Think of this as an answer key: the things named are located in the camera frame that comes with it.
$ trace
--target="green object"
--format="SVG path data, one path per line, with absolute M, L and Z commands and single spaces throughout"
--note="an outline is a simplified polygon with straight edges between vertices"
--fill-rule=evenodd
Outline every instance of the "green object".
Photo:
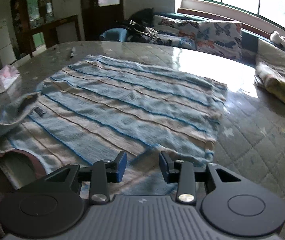
M 33 40 L 34 40 L 36 48 L 38 48 L 39 46 L 45 44 L 43 33 L 34 34 L 33 35 Z
M 28 15 L 32 19 L 39 17 L 38 0 L 27 0 Z

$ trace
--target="stuffed toy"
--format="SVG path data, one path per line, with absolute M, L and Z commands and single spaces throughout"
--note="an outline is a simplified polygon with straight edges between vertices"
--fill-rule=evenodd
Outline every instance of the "stuffed toy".
M 285 49 L 285 37 L 280 36 L 279 32 L 274 31 L 270 34 L 270 40 Z

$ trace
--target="wooden door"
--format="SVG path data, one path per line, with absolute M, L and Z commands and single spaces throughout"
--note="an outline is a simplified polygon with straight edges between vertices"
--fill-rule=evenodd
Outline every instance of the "wooden door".
M 36 50 L 35 45 L 23 34 L 30 30 L 27 0 L 11 0 L 10 7 L 19 51 L 31 54 Z
M 123 0 L 81 0 L 85 39 L 98 40 L 104 31 L 124 19 Z

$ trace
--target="blue stripe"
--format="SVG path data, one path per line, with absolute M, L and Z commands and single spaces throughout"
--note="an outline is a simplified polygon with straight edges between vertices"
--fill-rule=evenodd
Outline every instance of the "blue stripe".
M 5 115 L 5 109 L 1 112 L 0 122 L 3 120 L 4 115 Z
M 67 80 L 65 80 L 65 79 L 60 79 L 60 80 L 67 82 L 70 86 L 73 87 L 73 85 L 72 85 L 71 83 L 69 83 Z M 173 116 L 170 116 L 170 115 L 167 115 L 167 114 L 151 112 L 151 111 L 147 110 L 146 108 L 144 108 L 144 107 L 142 107 L 142 106 L 137 106 L 137 105 L 135 105 L 135 104 L 133 104 L 133 103 L 124 101 L 124 100 L 119 99 L 119 98 L 113 98 L 113 97 L 110 97 L 110 96 L 106 96 L 106 95 L 100 94 L 100 93 L 98 93 L 98 92 L 96 92 L 96 91 L 93 91 L 93 90 L 91 90 L 91 89 L 82 87 L 82 86 L 78 86 L 78 85 L 77 85 L 76 87 L 81 88 L 81 89 L 83 89 L 83 90 L 90 91 L 90 92 L 95 93 L 95 94 L 98 94 L 98 95 L 100 95 L 100 96 L 102 96 L 102 97 L 119 100 L 119 101 L 121 101 L 121 102 L 123 102 L 123 103 L 126 103 L 126 104 L 130 105 L 130 106 L 134 106 L 134 107 L 136 107 L 136 108 L 140 108 L 140 109 L 142 109 L 142 110 L 144 110 L 144 111 L 146 111 L 147 113 L 150 113 L 150 114 L 160 115 L 160 116 L 168 117 L 168 118 L 173 119 L 173 120 L 176 120 L 176 121 L 180 121 L 180 122 L 182 122 L 182 123 L 185 123 L 185 124 L 187 124 L 187 125 L 190 125 L 190 126 L 194 127 L 194 128 L 195 128 L 196 130 L 198 130 L 198 131 L 207 133 L 206 130 L 204 130 L 204 129 L 202 129 L 202 128 L 199 128 L 199 127 L 195 126 L 194 124 L 192 124 L 192 123 L 190 123 L 190 122 L 187 122 L 187 121 L 185 121 L 185 120 L 183 120 L 183 119 L 180 119 L 180 118 L 177 118 L 177 117 L 173 117 Z
M 28 115 L 28 117 L 35 122 L 36 124 L 38 124 L 41 128 L 43 128 L 50 136 L 54 137 L 57 141 L 59 141 L 60 143 L 62 143 L 64 146 L 66 146 L 68 149 L 70 149 L 74 154 L 76 154 L 79 158 L 81 158 L 83 161 L 85 161 L 86 163 L 88 163 L 90 166 L 92 166 L 92 163 L 88 160 L 86 160 L 80 153 L 76 152 L 74 149 L 72 149 L 71 147 L 69 147 L 66 143 L 64 143 L 62 140 L 60 140 L 58 137 L 56 137 L 55 135 L 53 135 L 49 130 L 47 130 L 42 124 L 40 124 L 39 122 L 37 122 L 34 118 L 32 118 L 30 115 Z
M 67 82 L 70 86 L 74 86 L 73 84 L 71 84 L 69 81 L 67 81 L 67 80 L 65 80 L 65 79 L 55 79 L 55 78 L 53 78 L 53 77 L 49 77 L 50 79 L 52 79 L 52 80 L 55 80 L 55 81 L 59 81 L 59 80 L 63 80 L 63 81 L 65 81 L 65 82 Z M 223 103 L 221 100 L 215 100 L 215 98 L 212 98 L 215 102 L 219 102 L 219 103 Z M 220 122 L 218 121 L 218 120 L 215 120 L 215 119 L 211 119 L 211 118 L 208 118 L 207 116 L 204 116 L 204 118 L 206 118 L 206 119 L 208 119 L 209 120 L 209 122 L 215 122 L 215 123 L 217 123 L 217 124 L 220 124 Z
M 182 81 L 185 81 L 187 83 L 190 83 L 190 84 L 193 84 L 193 85 L 197 85 L 197 86 L 201 86 L 201 87 L 207 87 L 207 86 L 204 86 L 202 84 L 198 84 L 198 83 L 195 83 L 195 82 L 191 82 L 187 79 L 184 79 L 184 78 L 178 78 L 178 77 L 172 77 L 172 76 L 169 76 L 169 75 L 165 75 L 165 74 L 161 74 L 161 73 L 158 73 L 158 72 L 154 72 L 154 71 L 148 71 L 148 70 L 140 70 L 140 69 L 137 69 L 137 68 L 133 68 L 133 67 L 129 67 L 129 66 L 120 66 L 120 65 L 113 65 L 113 64 L 109 64 L 109 63 L 106 63 L 102 60 L 98 60 L 96 59 L 96 57 L 94 57 L 94 60 L 100 62 L 100 63 L 103 63 L 103 64 L 106 64 L 108 66 L 112 66 L 112 67 L 119 67 L 119 68 L 130 68 L 130 69 L 133 69 L 133 70 L 136 70 L 136 71 L 139 71 L 139 72 L 145 72 L 145 73 L 151 73 L 151 74 L 155 74 L 155 75 L 159 75 L 159 76 L 163 76 L 163 77 L 169 77 L 169 78 L 173 78 L 173 79 L 177 79 L 177 80 L 182 80 Z M 223 89 L 223 90 L 227 90 L 225 87 L 220 87 L 220 86 L 216 86 L 217 88 L 220 88 L 220 89 Z
M 175 189 L 177 189 L 177 188 L 178 188 L 178 185 L 174 185 L 169 191 L 166 192 L 165 195 L 171 194 L 171 193 L 172 193 Z
M 146 146 L 149 146 L 149 147 L 151 146 L 150 144 L 146 143 L 145 141 L 143 141 L 143 140 L 141 140 L 141 139 L 139 139 L 139 138 L 133 137 L 133 136 L 131 136 L 131 135 L 129 135 L 129 134 L 123 133 L 123 132 L 119 131 L 118 129 L 116 129 L 115 127 L 113 127 L 113 126 L 111 126 L 111 125 L 109 125 L 109 124 L 102 123 L 102 122 L 100 122 L 100 121 L 98 121 L 98 120 L 96 120 L 96 119 L 93 119 L 93 118 L 91 118 L 91 117 L 88 117 L 87 115 L 81 114 L 81 113 L 79 113 L 79 112 L 77 112 L 77 111 L 75 111 L 75 110 L 69 108 L 68 106 L 66 106 L 66 105 L 64 105 L 64 104 L 62 104 L 62 103 L 60 103 L 59 101 L 57 101 L 57 100 L 51 98 L 51 97 L 50 97 L 49 95 L 47 95 L 47 94 L 43 94 L 43 95 L 46 96 L 46 97 L 48 97 L 50 100 L 56 102 L 57 104 L 60 104 L 61 106 L 67 108 L 69 111 L 72 111 L 72 112 L 74 112 L 74 113 L 76 113 L 76 114 L 78 114 L 78 115 L 80 115 L 80 116 L 82 116 L 82 117 L 84 117 L 84 118 L 86 118 L 86 119 L 88 119 L 88 120 L 90 120 L 90 121 L 94 121 L 94 122 L 99 123 L 100 125 L 107 126 L 107 127 L 111 128 L 111 129 L 113 129 L 114 131 L 116 131 L 117 133 L 120 133 L 121 135 L 124 135 L 124 136 L 127 136 L 127 137 L 131 138 L 131 139 L 134 139 L 134 140 L 137 140 L 137 141 L 142 142 L 142 143 L 143 143 L 144 145 L 146 145 Z
M 144 157 L 144 156 L 148 156 L 152 153 L 152 149 L 157 147 L 157 146 L 161 146 L 160 144 L 158 143 L 155 143 L 153 145 L 150 145 L 150 147 L 148 147 L 143 153 L 141 153 L 140 155 L 138 155 L 136 158 L 134 158 L 133 160 L 131 160 L 129 162 L 130 165 L 134 165 L 138 160 L 141 159 L 141 157 Z
M 159 92 L 159 93 L 163 93 L 163 94 L 170 94 L 170 95 L 173 95 L 173 96 L 176 96 L 176 97 L 182 97 L 182 98 L 187 98 L 188 100 L 190 101 L 193 101 L 193 102 L 196 102 L 196 103 L 199 103 L 203 106 L 211 106 L 209 104 L 206 104 L 204 102 L 201 102 L 197 99 L 193 99 L 193 98 L 190 98 L 190 97 L 187 97 L 187 96 L 182 96 L 180 94 L 176 94 L 176 93 L 170 93 L 170 92 L 166 92 L 166 91 L 161 91 L 161 90 L 157 90 L 157 89 L 153 89 L 153 88 L 150 88 L 150 87 L 147 87 L 147 86 L 144 86 L 144 85 L 141 85 L 141 84 L 137 84 L 137 83 L 132 83 L 132 82 L 129 82 L 129 81 L 124 81 L 122 79 L 118 79 L 118 78 L 113 78 L 113 77 L 110 77 L 110 76 L 102 76 L 102 75 L 97 75 L 97 74 L 89 74 L 89 73 L 86 73 L 86 72 L 83 72 L 83 71 L 80 71 L 78 69 L 75 69 L 75 68 L 72 68 L 71 66 L 69 66 L 71 69 L 79 72 L 79 73 L 82 73 L 82 74 L 85 74 L 85 75 L 90 75 L 90 76 L 95 76 L 95 77 L 104 77 L 104 78 L 110 78 L 110 79 L 113 79 L 113 80 L 116 80 L 116 81 L 120 81 L 120 82 L 123 82 L 123 83 L 127 83 L 127 84 L 131 84 L 131 85 L 135 85 L 135 86 L 141 86 L 141 87 L 144 87 L 148 90 L 151 90 L 151 91 L 156 91 L 156 92 Z
M 10 139 L 10 137 L 8 136 L 7 139 L 9 140 L 9 143 L 11 144 L 11 146 L 14 148 L 14 149 L 17 149 L 17 147 L 15 146 L 15 144 L 12 142 L 12 140 Z

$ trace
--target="bed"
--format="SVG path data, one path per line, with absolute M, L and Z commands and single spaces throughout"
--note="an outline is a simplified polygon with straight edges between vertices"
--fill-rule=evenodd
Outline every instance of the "bed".
M 76 48 L 76 56 L 70 59 L 72 47 Z M 21 66 L 21 80 L 0 95 L 0 102 L 10 102 L 34 91 L 41 80 L 89 54 L 158 65 L 227 84 L 213 161 L 285 199 L 285 105 L 257 89 L 253 85 L 255 69 L 236 61 L 161 45 L 107 41 L 64 43 Z M 32 166 L 19 154 L 0 158 L 0 168 L 15 188 L 35 179 Z M 198 195 L 203 194 L 200 185 Z M 281 236 L 285 238 L 285 225 Z

